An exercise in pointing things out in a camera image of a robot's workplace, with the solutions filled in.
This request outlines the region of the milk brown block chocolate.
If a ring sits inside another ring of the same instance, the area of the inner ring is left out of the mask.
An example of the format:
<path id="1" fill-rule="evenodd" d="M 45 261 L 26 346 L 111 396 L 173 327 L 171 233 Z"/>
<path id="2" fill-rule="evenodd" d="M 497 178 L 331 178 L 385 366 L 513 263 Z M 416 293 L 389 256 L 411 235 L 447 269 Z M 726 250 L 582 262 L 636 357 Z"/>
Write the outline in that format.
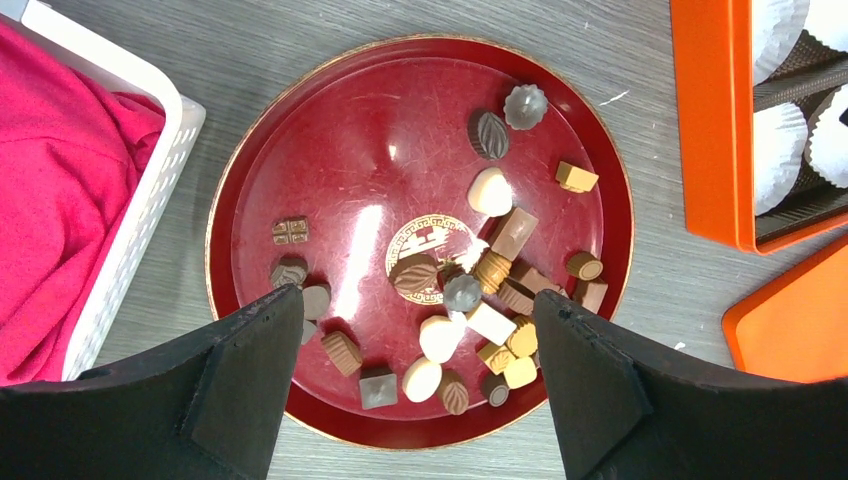
<path id="1" fill-rule="evenodd" d="M 573 300 L 583 308 L 597 314 L 603 304 L 609 285 L 600 277 L 593 280 L 578 280 Z"/>

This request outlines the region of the caramel block chocolate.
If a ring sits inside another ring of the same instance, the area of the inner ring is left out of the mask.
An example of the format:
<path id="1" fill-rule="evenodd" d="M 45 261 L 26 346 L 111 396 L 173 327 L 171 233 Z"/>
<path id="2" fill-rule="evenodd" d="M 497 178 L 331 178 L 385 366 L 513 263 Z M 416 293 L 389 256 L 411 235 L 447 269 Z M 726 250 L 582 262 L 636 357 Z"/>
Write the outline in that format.
<path id="1" fill-rule="evenodd" d="M 560 187 L 573 193 L 588 193 L 598 182 L 599 176 L 566 162 L 560 162 L 556 175 Z"/>

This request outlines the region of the dark crown chocolate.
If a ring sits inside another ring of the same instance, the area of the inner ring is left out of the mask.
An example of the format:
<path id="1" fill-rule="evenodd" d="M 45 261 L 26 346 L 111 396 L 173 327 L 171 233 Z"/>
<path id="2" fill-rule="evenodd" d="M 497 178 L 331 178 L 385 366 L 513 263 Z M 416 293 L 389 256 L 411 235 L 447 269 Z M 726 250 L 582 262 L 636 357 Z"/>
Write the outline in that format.
<path id="1" fill-rule="evenodd" d="M 308 262 L 302 257 L 283 257 L 272 268 L 270 283 L 274 289 L 294 285 L 302 289 L 309 273 Z"/>

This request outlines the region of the small brown leaf chocolate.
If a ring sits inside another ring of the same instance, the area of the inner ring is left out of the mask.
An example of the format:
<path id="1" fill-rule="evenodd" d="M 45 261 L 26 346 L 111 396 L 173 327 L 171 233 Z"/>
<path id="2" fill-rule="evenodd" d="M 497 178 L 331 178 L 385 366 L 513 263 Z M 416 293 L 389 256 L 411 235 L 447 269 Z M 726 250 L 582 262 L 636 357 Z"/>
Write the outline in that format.
<path id="1" fill-rule="evenodd" d="M 454 370 L 444 370 L 436 395 L 451 415 L 461 415 L 470 404 L 469 392 L 461 376 Z"/>

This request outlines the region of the caramel barrel chocolate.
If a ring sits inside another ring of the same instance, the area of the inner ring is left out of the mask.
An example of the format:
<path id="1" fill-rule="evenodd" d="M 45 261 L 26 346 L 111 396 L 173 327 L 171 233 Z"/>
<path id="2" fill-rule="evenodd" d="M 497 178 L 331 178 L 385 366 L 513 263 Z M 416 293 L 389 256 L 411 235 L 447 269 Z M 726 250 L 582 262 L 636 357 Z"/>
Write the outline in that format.
<path id="1" fill-rule="evenodd" d="M 488 250 L 475 265 L 472 275 L 480 283 L 482 292 L 491 295 L 499 290 L 508 277 L 511 267 L 511 260 L 493 250 Z"/>

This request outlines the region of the white paper cup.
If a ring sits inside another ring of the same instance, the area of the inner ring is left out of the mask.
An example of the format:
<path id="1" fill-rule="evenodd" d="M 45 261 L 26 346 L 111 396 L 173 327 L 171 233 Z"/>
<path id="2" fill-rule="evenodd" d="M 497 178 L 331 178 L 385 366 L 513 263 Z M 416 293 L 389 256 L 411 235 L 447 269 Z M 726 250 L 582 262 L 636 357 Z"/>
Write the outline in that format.
<path id="1" fill-rule="evenodd" d="M 847 0 L 810 0 L 804 29 L 824 46 L 847 51 Z"/>
<path id="2" fill-rule="evenodd" d="M 808 127 L 801 109 L 785 102 L 753 115 L 755 215 L 777 207 L 798 178 Z"/>
<path id="3" fill-rule="evenodd" d="M 804 155 L 809 166 L 837 188 L 847 187 L 847 85 L 830 92 L 813 110 Z"/>
<path id="4" fill-rule="evenodd" d="M 809 0 L 753 0 L 752 84 L 766 81 L 787 59 L 804 30 Z"/>

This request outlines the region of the dark square pyramid chocolate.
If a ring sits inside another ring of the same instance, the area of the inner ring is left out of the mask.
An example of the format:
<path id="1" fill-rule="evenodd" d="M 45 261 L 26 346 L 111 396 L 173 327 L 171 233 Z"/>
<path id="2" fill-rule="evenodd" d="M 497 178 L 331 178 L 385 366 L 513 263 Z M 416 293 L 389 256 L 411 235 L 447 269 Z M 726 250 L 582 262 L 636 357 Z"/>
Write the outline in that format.
<path id="1" fill-rule="evenodd" d="M 397 375 L 389 368 L 363 370 L 359 392 L 364 410 L 395 405 L 398 402 Z"/>

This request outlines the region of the white plastic basket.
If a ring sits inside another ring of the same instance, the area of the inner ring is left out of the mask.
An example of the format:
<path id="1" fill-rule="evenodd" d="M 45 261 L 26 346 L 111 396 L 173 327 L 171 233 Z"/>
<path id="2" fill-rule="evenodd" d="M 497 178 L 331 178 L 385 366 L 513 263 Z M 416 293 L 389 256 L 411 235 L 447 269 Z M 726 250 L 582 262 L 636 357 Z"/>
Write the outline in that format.
<path id="1" fill-rule="evenodd" d="M 64 381 L 91 368 L 155 232 L 206 118 L 155 65 L 53 10 L 43 1 L 4 1 L 1 16 L 58 61 L 112 92 L 147 97 L 165 122 L 116 237 L 70 337 Z"/>

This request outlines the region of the pink cloth in basket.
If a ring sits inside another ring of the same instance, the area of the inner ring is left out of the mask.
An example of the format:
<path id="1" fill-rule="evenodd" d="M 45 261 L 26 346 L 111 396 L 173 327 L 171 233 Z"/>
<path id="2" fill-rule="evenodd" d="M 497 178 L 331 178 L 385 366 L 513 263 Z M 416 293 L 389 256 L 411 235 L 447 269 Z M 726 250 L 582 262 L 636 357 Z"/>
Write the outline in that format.
<path id="1" fill-rule="evenodd" d="M 165 122 L 1 28 L 1 383 L 57 381 Z"/>

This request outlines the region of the dark leaf chocolate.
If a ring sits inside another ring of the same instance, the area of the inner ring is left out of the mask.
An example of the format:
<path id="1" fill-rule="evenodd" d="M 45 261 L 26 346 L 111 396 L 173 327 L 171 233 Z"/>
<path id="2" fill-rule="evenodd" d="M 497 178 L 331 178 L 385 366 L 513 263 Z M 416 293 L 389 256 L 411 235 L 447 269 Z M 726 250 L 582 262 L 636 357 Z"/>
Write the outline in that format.
<path id="1" fill-rule="evenodd" d="M 499 160 L 510 147 L 506 123 L 494 112 L 477 109 L 468 121 L 469 142 L 474 151 L 484 159 Z"/>

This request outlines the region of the white rounded chocolate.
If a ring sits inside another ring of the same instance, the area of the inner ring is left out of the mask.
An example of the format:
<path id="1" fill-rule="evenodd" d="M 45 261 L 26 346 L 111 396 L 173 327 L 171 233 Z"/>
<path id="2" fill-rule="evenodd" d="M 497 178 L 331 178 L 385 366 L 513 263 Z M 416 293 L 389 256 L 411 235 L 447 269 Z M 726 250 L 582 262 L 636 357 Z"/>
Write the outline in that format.
<path id="1" fill-rule="evenodd" d="M 419 345 L 423 355 L 438 364 L 449 361 L 465 335 L 465 329 L 464 324 L 442 315 L 424 320 L 419 328 Z"/>

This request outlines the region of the milk brown bar chocolate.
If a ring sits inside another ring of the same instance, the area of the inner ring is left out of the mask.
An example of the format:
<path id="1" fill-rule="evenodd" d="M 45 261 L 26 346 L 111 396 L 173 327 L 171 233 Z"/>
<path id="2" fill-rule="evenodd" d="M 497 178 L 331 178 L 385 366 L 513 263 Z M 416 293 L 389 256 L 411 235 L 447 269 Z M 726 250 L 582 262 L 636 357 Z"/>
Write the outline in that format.
<path id="1" fill-rule="evenodd" d="M 503 216 L 488 240 L 490 250 L 514 261 L 534 233 L 539 219 L 520 207 Z"/>

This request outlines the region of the small dark round chocolate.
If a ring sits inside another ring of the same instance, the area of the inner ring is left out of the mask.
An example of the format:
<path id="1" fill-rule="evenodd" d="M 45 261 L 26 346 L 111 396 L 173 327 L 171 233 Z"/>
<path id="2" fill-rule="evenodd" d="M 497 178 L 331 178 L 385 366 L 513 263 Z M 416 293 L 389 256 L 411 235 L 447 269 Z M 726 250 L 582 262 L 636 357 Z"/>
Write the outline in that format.
<path id="1" fill-rule="evenodd" d="M 510 388 L 502 374 L 488 373 L 481 383 L 481 392 L 490 406 L 500 407 L 509 398 Z"/>

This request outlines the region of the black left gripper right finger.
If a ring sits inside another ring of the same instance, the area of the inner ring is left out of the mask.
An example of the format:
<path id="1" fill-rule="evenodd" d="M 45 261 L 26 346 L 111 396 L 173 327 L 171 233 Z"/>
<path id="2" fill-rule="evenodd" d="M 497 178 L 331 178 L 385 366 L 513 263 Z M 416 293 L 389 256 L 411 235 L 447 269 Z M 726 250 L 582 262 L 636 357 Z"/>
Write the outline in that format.
<path id="1" fill-rule="evenodd" d="M 539 356 L 570 479 L 843 479 L 847 382 L 722 367 L 545 290 Z"/>

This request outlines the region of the orange chocolate box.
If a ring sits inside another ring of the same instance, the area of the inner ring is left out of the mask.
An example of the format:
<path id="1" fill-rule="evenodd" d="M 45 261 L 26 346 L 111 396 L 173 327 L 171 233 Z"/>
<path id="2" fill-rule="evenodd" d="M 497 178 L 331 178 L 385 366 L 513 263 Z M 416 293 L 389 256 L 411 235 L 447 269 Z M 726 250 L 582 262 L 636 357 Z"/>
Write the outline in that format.
<path id="1" fill-rule="evenodd" d="M 847 192 L 821 179 L 771 213 L 755 214 L 753 115 L 835 87 L 847 58 L 754 84 L 752 4 L 670 4 L 687 229 L 767 255 L 847 224 Z"/>

